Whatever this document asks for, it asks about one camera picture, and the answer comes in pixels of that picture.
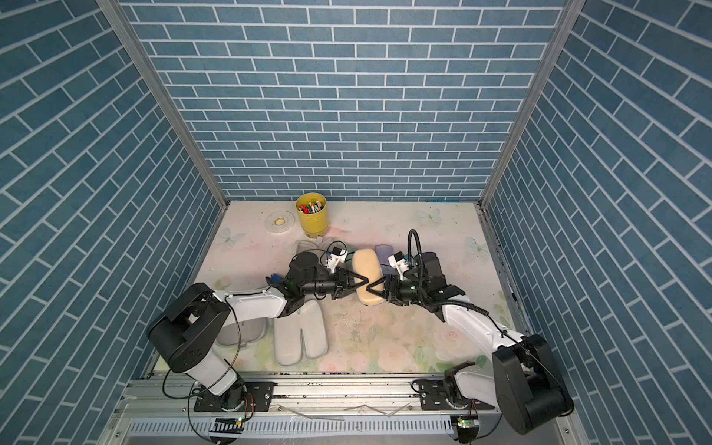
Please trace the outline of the white sleeve case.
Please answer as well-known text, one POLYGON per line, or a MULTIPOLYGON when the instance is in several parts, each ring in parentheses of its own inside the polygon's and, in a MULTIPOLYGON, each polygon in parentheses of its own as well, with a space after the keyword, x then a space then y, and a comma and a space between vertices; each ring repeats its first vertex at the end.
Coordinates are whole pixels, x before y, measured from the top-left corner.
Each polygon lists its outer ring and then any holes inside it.
MULTIPOLYGON (((352 256, 352 271, 362 274, 363 276, 367 276, 369 278, 368 284, 373 283, 383 276, 378 257, 376 257, 376 252, 372 248, 362 248, 361 250, 356 250, 356 252, 354 252, 352 256)), ((356 292, 359 301, 366 306, 378 305, 365 303, 367 285, 356 292)))

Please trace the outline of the grey sleeve back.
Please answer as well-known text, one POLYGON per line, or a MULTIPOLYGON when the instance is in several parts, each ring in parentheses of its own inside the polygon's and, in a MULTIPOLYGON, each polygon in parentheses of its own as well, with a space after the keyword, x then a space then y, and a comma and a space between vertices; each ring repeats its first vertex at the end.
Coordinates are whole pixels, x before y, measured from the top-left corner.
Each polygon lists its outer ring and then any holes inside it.
POLYGON ((333 237, 300 239, 296 244, 296 254, 307 251, 317 255, 326 255, 332 250, 332 244, 335 242, 333 237))

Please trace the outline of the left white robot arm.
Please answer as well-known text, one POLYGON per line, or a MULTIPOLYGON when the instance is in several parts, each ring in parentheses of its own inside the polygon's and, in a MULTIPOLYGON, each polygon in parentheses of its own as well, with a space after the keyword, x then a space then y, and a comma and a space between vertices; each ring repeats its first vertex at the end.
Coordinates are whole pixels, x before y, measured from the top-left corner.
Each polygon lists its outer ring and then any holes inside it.
POLYGON ((344 267, 346 253, 336 250, 327 263, 311 251, 293 257, 281 279, 262 289, 219 295, 204 283, 188 287, 154 319, 146 335, 171 372, 186 374, 214 396, 241 390, 233 363, 216 345, 238 345, 241 327, 257 319, 274 322, 274 352, 280 365, 328 351, 320 299, 338 300, 368 284, 369 279, 344 267))

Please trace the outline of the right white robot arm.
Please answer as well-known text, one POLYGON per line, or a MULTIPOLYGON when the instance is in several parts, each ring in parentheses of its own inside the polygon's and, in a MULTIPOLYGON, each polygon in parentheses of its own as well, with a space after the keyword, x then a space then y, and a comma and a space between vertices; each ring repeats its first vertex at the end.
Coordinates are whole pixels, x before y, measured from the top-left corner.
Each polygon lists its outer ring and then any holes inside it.
POLYGON ((389 258, 386 274, 372 250, 354 255, 352 268, 364 276, 363 296, 372 295, 395 306, 418 306, 458 329, 491 356, 492 370, 481 372, 473 362, 447 370, 444 397, 455 408, 483 402, 499 410, 515 432, 528 432, 571 415, 575 404, 546 340, 508 329, 472 303, 465 291, 450 285, 434 252, 410 259, 397 253, 389 258))

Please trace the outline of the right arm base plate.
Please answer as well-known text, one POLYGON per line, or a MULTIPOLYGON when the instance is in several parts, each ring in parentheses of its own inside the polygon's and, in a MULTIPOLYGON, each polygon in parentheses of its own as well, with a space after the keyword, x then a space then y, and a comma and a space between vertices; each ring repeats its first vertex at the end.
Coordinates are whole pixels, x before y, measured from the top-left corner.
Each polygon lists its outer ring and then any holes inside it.
POLYGON ((424 411, 493 410, 481 400, 465 398, 448 380, 416 379, 411 382, 411 389, 418 395, 424 411))

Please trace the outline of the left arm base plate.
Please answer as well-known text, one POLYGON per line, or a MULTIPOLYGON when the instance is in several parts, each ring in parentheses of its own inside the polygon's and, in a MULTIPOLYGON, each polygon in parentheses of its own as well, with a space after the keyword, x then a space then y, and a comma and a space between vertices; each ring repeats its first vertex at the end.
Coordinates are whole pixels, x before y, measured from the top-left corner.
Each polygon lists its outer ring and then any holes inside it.
POLYGON ((248 381, 233 385, 226 393, 217 396, 211 392, 194 392, 197 413, 244 413, 251 415, 267 412, 270 408, 276 384, 271 381, 248 381))

